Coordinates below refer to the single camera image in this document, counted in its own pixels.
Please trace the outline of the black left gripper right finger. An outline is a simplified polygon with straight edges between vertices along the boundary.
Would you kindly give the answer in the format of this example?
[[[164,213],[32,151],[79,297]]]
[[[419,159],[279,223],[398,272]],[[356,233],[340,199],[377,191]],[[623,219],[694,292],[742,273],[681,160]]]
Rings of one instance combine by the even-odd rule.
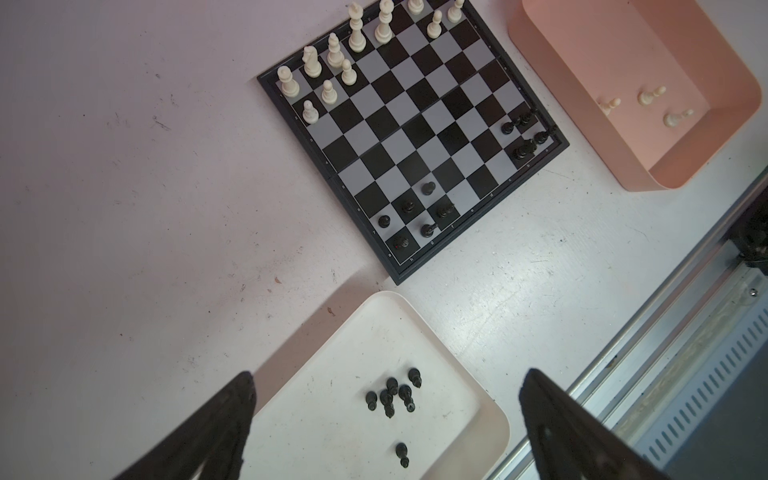
[[[665,479],[538,369],[519,401],[541,479]]]

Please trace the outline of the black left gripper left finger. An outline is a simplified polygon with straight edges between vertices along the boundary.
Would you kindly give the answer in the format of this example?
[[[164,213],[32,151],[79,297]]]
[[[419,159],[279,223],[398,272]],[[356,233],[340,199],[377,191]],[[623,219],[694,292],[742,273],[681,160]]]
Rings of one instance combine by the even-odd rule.
[[[243,371],[120,479],[237,479],[257,404],[253,374]]]

